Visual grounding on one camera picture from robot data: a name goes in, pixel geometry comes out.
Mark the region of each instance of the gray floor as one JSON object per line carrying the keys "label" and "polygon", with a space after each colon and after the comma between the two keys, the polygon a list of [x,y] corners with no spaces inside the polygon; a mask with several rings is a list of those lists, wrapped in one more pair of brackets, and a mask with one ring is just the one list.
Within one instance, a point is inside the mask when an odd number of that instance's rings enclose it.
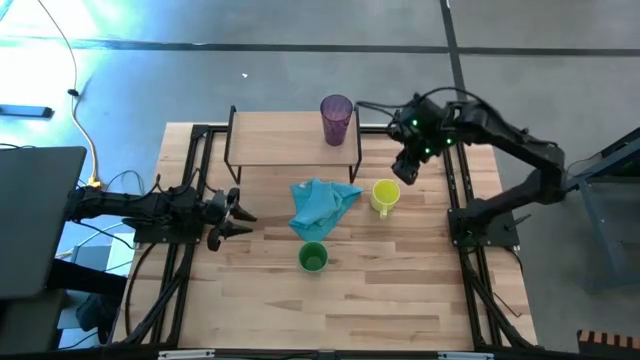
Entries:
{"label": "gray floor", "polygon": [[[55,36],[37,3],[16,1],[0,22],[7,36]],[[436,0],[45,1],[70,37],[137,41],[446,46]],[[460,46],[640,48],[632,0],[450,0]],[[225,121],[241,110],[314,110],[331,93],[398,102],[453,85],[448,54],[77,50],[78,118],[95,139],[103,179],[125,169],[151,183],[166,122]],[[0,102],[48,105],[50,121],[0,117],[0,142],[84,145],[69,118],[65,48],[0,47]],[[567,163],[637,127],[638,57],[463,56],[467,89],[507,121],[557,141]],[[440,101],[446,96],[437,98]],[[367,122],[383,122],[370,115]],[[529,168],[498,152],[504,187]],[[87,161],[83,179],[90,172]],[[113,190],[136,189],[133,179]],[[581,199],[527,206],[518,229],[525,282],[541,345],[576,351],[580,328],[640,336],[640,291],[587,293],[598,256]],[[117,219],[92,221],[107,226]],[[61,250],[90,231],[67,225]]]}

